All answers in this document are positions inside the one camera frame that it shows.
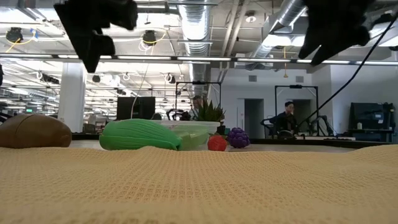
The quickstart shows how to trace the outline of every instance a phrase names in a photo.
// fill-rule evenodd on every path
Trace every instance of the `man sitting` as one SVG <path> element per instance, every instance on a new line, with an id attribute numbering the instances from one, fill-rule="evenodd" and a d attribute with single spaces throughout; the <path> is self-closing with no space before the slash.
<path id="1" fill-rule="evenodd" d="M 295 119 L 294 115 L 294 104 L 293 102 L 289 101 L 285 103 L 285 111 L 278 114 L 278 116 L 273 117 L 269 120 L 271 124 L 274 124 L 275 130 L 277 132 L 280 131 L 290 131 L 294 133 L 297 120 Z"/>

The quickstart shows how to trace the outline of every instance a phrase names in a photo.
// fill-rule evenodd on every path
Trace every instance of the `plant pot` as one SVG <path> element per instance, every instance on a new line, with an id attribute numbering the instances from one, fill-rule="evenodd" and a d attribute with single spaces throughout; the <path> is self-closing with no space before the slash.
<path id="1" fill-rule="evenodd" d="M 220 125 L 217 127 L 217 133 L 220 135 L 225 135 L 225 125 Z"/>

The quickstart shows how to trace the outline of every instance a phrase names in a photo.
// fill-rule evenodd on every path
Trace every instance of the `purple toy grapes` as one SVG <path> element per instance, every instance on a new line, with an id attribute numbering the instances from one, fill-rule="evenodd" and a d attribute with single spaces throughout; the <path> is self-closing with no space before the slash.
<path id="1" fill-rule="evenodd" d="M 228 133 L 227 140 L 232 147 L 238 149 L 250 145 L 248 134 L 246 134 L 241 128 L 233 128 Z"/>

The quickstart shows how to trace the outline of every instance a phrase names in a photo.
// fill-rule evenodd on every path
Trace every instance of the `potted plant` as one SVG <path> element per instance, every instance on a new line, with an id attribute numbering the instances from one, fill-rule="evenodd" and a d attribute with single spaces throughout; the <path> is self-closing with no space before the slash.
<path id="1" fill-rule="evenodd" d="M 213 106 L 213 102 L 208 103 L 206 100 L 203 101 L 202 105 L 198 106 L 197 121 L 213 121 L 220 122 L 220 126 L 217 128 L 217 133 L 224 135 L 225 125 L 221 122 L 225 118 L 225 111 L 220 106 Z"/>

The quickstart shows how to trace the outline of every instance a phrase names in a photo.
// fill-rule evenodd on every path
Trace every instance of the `doorway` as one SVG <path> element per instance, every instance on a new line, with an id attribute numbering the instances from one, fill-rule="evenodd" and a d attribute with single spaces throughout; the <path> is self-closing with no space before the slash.
<path id="1" fill-rule="evenodd" d="M 264 99 L 244 99 L 244 130 L 252 139 L 264 138 Z"/>
<path id="2" fill-rule="evenodd" d="M 293 100 L 294 103 L 294 117 L 297 123 L 300 124 L 311 114 L 311 100 Z M 300 127 L 302 132 L 308 131 L 308 124 L 304 122 Z"/>

